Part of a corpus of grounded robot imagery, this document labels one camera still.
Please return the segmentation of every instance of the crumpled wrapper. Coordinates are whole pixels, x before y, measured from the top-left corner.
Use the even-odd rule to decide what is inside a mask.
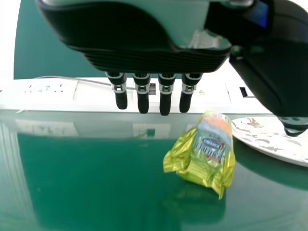
[[[164,172],[212,188],[219,199],[231,186],[235,167],[230,119],[206,112],[195,128],[182,134],[164,158]]]

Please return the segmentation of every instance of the white plate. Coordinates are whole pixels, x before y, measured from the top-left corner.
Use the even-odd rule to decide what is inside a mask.
[[[289,137],[276,117],[236,119],[232,131],[234,137],[263,154],[308,167],[308,132]]]

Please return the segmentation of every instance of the glossy tabletop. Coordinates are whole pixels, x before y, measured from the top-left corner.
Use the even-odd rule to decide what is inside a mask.
[[[0,230],[308,230],[308,169],[237,140],[233,184],[221,201],[163,173],[173,131],[196,117],[170,115],[169,135],[157,136],[168,124],[134,129],[160,115],[1,112]]]

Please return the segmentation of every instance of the power strip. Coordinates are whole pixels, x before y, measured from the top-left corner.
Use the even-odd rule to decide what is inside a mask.
[[[108,78],[85,78],[109,83]],[[149,113],[159,113],[159,83],[151,79],[153,90],[149,95]],[[134,88],[128,78],[127,86]],[[170,113],[180,113],[181,79],[176,79]],[[58,78],[23,79],[12,81],[0,92],[0,109],[70,112],[130,112],[137,113],[135,90],[127,90],[128,107],[119,110],[111,86]],[[219,74],[204,74],[192,96],[188,113],[200,114],[214,110],[228,114],[270,114],[253,96],[243,81]]]

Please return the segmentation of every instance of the robotic hand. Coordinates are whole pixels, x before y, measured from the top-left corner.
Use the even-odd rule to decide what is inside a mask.
[[[133,73],[141,113],[159,73],[168,115],[175,73],[187,112],[202,73],[230,63],[290,136],[308,129],[308,13],[288,0],[36,0],[59,39],[106,71],[120,109]]]

